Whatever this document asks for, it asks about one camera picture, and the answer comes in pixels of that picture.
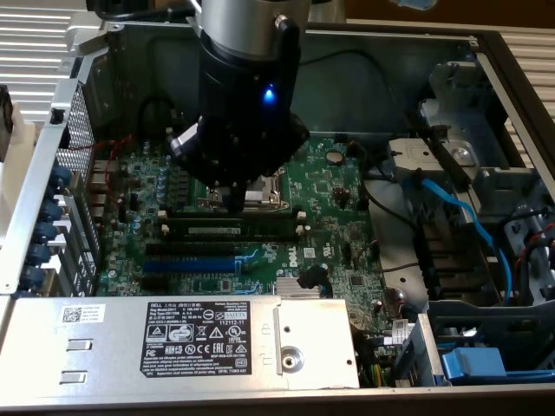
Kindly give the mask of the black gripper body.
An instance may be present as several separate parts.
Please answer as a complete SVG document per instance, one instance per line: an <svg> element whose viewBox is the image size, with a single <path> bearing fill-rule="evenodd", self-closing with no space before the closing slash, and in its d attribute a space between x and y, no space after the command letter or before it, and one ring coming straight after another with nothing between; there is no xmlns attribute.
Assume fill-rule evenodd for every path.
<svg viewBox="0 0 555 416"><path fill-rule="evenodd" d="M224 55L204 39L199 118L173 138L180 167L210 187L274 173L309 138L291 111L300 46L286 42L269 61Z"/></svg>

